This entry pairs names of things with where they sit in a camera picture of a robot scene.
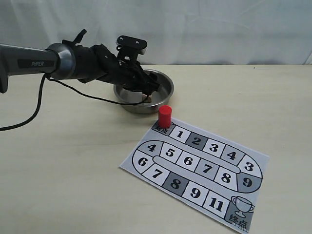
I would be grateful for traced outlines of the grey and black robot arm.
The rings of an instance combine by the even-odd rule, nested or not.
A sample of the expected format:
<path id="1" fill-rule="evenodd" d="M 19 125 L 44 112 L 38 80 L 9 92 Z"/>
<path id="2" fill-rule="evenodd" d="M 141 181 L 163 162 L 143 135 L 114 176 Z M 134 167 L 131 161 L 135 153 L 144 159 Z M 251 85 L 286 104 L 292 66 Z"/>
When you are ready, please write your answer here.
<path id="1" fill-rule="evenodd" d="M 7 92 L 10 76 L 27 74 L 46 74 L 56 80 L 76 79 L 82 83 L 99 80 L 145 95 L 159 90 L 157 77 L 147 74 L 137 60 L 138 55 L 145 54 L 147 41 L 121 35 L 116 40 L 115 55 L 104 44 L 81 45 L 86 32 L 82 29 L 73 41 L 64 39 L 46 49 L 1 44 L 1 93 Z"/>

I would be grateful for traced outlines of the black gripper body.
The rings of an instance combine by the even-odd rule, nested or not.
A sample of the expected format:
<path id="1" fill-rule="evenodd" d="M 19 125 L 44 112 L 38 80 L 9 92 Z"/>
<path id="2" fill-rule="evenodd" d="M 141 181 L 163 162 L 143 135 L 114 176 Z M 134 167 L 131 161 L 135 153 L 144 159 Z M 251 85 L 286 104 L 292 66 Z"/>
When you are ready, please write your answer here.
<path id="1" fill-rule="evenodd" d="M 131 61 L 121 61 L 103 44 L 94 45 L 97 62 L 103 74 L 97 80 L 121 86 L 130 91 L 138 92 L 139 83 L 147 83 L 147 75 L 142 67 Z"/>

